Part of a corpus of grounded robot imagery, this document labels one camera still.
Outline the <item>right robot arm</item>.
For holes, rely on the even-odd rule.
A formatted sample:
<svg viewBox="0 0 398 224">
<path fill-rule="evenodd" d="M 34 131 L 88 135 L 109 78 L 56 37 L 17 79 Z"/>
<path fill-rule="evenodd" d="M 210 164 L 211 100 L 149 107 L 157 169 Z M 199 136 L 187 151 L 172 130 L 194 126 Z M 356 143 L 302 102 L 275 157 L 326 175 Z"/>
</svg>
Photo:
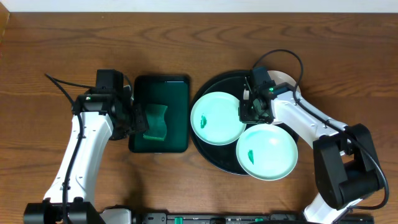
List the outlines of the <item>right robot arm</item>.
<svg viewBox="0 0 398 224">
<path fill-rule="evenodd" d="M 290 174 L 298 161 L 295 141 L 279 121 L 313 149 L 318 194 L 303 211 L 311 223 L 337 223 L 353 209 L 377 210 L 389 186 L 369 129 L 336 121 L 305 101 L 296 87 L 273 81 L 245 84 L 239 118 L 251 126 L 236 146 L 241 167 L 260 180 Z"/>
</svg>

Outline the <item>green scrubbing sponge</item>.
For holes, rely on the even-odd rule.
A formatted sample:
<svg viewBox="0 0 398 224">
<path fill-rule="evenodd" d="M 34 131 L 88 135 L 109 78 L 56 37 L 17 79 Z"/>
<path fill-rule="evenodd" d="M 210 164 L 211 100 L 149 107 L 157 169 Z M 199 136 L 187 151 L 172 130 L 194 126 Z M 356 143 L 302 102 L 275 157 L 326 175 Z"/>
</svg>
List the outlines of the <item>green scrubbing sponge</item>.
<svg viewBox="0 0 398 224">
<path fill-rule="evenodd" d="M 165 114 L 167 106 L 148 104 L 146 105 L 146 117 L 149 129 L 143 134 L 143 138 L 153 141 L 164 141 L 167 135 Z"/>
</svg>

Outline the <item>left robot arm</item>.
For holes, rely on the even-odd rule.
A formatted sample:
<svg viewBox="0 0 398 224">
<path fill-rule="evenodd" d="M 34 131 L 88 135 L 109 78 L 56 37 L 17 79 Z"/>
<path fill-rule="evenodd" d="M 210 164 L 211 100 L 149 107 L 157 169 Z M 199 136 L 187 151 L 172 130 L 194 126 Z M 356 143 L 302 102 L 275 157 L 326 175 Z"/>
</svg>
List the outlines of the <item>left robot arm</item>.
<svg viewBox="0 0 398 224">
<path fill-rule="evenodd" d="M 72 131 L 58 173 L 40 203 L 28 203 L 24 223 L 133 223 L 126 207 L 98 212 L 95 187 L 108 141 L 147 130 L 140 105 L 130 91 L 91 91 L 78 96 L 72 106 Z"/>
</svg>

